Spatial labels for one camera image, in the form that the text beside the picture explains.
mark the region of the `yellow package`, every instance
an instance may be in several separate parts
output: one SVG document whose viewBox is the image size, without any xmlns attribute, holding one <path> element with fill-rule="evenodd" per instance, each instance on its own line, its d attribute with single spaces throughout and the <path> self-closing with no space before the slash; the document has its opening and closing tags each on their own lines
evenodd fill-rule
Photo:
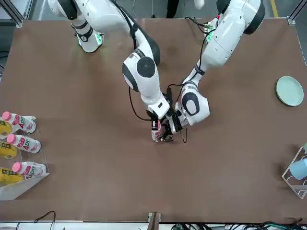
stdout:
<svg viewBox="0 0 307 230">
<path fill-rule="evenodd" d="M 24 179 L 18 173 L 13 172 L 11 169 L 1 168 L 0 167 L 0 186 L 13 184 Z"/>
<path fill-rule="evenodd" d="M 7 159 L 12 159 L 16 157 L 17 148 L 5 141 L 0 141 L 0 156 Z"/>
<path fill-rule="evenodd" d="M 6 121 L 0 120 L 0 134 L 7 136 L 12 132 L 12 126 Z"/>
</svg>

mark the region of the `light blue cup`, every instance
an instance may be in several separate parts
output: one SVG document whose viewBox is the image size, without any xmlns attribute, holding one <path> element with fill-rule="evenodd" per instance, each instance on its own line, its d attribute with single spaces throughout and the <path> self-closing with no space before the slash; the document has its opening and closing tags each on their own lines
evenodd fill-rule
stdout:
<svg viewBox="0 0 307 230">
<path fill-rule="evenodd" d="M 290 172 L 297 180 L 302 180 L 307 177 L 307 159 L 302 159 L 290 164 Z"/>
</svg>

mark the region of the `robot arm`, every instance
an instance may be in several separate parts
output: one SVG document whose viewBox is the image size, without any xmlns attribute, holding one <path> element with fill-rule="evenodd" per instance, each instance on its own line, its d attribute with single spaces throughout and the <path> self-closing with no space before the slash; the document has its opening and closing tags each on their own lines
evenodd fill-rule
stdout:
<svg viewBox="0 0 307 230">
<path fill-rule="evenodd" d="M 48 0 L 51 10 L 67 17 L 77 32 L 80 45 L 86 52 L 98 47 L 97 34 L 123 28 L 134 40 L 135 50 L 124 61 L 123 76 L 131 89 L 140 92 L 146 109 L 162 119 L 169 104 L 160 90 L 157 65 L 160 62 L 158 44 L 114 0 Z"/>
<path fill-rule="evenodd" d="M 253 33 L 264 17 L 261 0 L 218 0 L 219 19 L 211 24 L 215 31 L 201 58 L 182 84 L 181 103 L 176 103 L 176 114 L 181 123 L 190 125 L 204 120 L 210 114 L 207 98 L 198 92 L 198 84 L 209 68 L 222 66 L 233 53 L 243 33 Z"/>
</svg>

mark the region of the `person's leg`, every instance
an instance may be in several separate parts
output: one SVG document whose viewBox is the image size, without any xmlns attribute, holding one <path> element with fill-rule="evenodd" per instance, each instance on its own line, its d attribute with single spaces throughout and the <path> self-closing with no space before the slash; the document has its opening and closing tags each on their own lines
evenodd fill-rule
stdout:
<svg viewBox="0 0 307 230">
<path fill-rule="evenodd" d="M 166 18 L 174 18 L 177 12 L 178 4 L 179 0 L 168 0 Z"/>
</svg>

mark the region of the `brown table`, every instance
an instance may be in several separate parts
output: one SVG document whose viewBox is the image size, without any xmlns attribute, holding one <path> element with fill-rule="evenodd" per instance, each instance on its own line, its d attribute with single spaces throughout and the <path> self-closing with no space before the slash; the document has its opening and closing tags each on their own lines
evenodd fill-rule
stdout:
<svg viewBox="0 0 307 230">
<path fill-rule="evenodd" d="M 179 83 L 197 61 L 203 35 L 184 19 L 146 19 L 141 26 L 161 49 L 161 89 Z M 307 199 L 281 178 L 307 141 L 306 101 L 291 108 L 275 95 L 284 75 L 307 88 L 296 31 L 286 19 L 265 20 L 222 68 L 207 71 L 199 90 L 211 115 L 189 128 L 187 144 L 180 135 L 154 143 L 150 123 L 133 114 L 121 73 L 132 51 L 126 33 L 107 34 L 93 54 L 73 34 L 70 22 L 25 22 L 15 30 L 1 112 L 38 118 L 51 175 L 0 203 L 1 220 L 50 210 L 58 220 L 145 221 L 153 211 L 164 222 L 307 218 Z M 145 117 L 140 96 L 132 99 Z"/>
</svg>

